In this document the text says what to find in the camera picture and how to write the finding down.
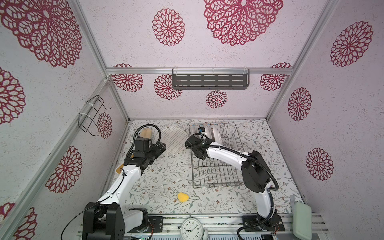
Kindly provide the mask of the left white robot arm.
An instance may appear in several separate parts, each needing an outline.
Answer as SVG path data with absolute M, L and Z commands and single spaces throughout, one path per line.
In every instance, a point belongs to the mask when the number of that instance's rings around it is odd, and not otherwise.
M 136 130 L 118 178 L 102 197 L 88 203 L 82 212 L 84 240 L 122 240 L 127 232 L 154 229 L 147 209 L 131 208 L 123 213 L 121 205 L 145 169 L 166 151 L 161 138 L 161 130 L 153 124 Z

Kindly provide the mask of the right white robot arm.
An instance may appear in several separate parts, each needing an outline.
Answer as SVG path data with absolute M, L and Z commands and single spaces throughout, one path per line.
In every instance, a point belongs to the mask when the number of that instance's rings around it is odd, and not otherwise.
M 241 153 L 215 142 L 204 134 L 191 135 L 185 146 L 198 159 L 216 159 L 241 171 L 244 185 L 254 193 L 257 213 L 255 217 L 243 218 L 243 226 L 237 230 L 239 238 L 241 231 L 277 232 L 285 229 L 272 195 L 273 191 L 279 190 L 279 184 L 259 152 Z

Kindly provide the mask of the white blue grid plate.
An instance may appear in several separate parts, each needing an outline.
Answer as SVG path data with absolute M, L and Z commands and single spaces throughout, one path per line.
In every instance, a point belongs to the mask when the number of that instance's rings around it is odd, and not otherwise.
M 183 152 L 185 148 L 185 141 L 188 138 L 188 134 L 185 130 L 169 127 L 162 131 L 161 142 L 166 144 L 166 155 L 176 155 Z

